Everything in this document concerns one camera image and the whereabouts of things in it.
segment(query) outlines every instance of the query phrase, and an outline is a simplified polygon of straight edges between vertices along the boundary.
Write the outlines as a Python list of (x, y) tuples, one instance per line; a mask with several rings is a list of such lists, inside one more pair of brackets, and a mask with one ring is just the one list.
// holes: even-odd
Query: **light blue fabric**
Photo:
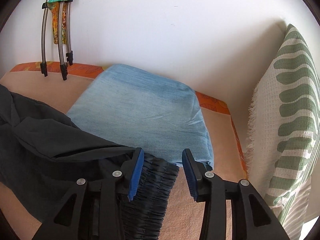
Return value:
[(67, 115), (82, 130), (182, 166), (190, 148), (213, 167), (213, 150), (198, 99), (188, 86), (127, 65), (101, 73)]

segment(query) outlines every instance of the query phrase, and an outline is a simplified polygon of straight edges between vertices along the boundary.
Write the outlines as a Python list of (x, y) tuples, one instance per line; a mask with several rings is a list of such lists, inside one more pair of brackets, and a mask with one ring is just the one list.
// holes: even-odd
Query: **silver screw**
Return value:
[(250, 184), (249, 181), (247, 181), (246, 179), (241, 180), (240, 183), (242, 186), (249, 186)]
[(114, 177), (120, 177), (122, 175), (122, 172), (121, 171), (114, 171), (113, 173), (112, 173), (112, 176), (114, 176)]
[(207, 171), (204, 175), (205, 175), (207, 178), (213, 178), (213, 177), (214, 177), (214, 173), (211, 172), (211, 171)]
[(78, 185), (83, 185), (85, 183), (85, 179), (78, 179), (77, 184)]

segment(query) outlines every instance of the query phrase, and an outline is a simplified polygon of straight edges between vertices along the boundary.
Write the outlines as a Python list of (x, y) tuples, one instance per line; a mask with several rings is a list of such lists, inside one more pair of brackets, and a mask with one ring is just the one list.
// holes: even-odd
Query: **striped towel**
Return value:
[(249, 179), (283, 223), (319, 155), (320, 83), (308, 46), (289, 25), (252, 99)]

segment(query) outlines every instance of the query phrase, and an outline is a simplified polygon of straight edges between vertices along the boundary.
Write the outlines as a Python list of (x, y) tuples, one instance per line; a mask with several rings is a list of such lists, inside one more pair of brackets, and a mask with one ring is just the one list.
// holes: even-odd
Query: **orange patterned cloth strip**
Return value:
[[(52, 62), (52, 61), (47, 62), (47, 69), (48, 69), (48, 72), (56, 72), (56, 73), (61, 72), (59, 62)], [(93, 65), (74, 63), (72, 66), (68, 66), (68, 74), (81, 76), (81, 77), (96, 78), (101, 72), (103, 72), (106, 69), (107, 67), (98, 67)], [(40, 62), (19, 64), (19, 65), (16, 65), (10, 72), (16, 72), (16, 71), (41, 71)], [(198, 101), (201, 107), (207, 108), (211, 111), (215, 111), (218, 113), (230, 115), (230, 111), (225, 102), (215, 99), (213, 97), (209, 97), (199, 92), (196, 92), (196, 96), (198, 98)], [(238, 134), (236, 132), (236, 127), (233, 124), (232, 118), (231, 118), (231, 124), (236, 136), (241, 165), (243, 170), (247, 172), (247, 168), (244, 162), (244, 155), (241, 149)]]

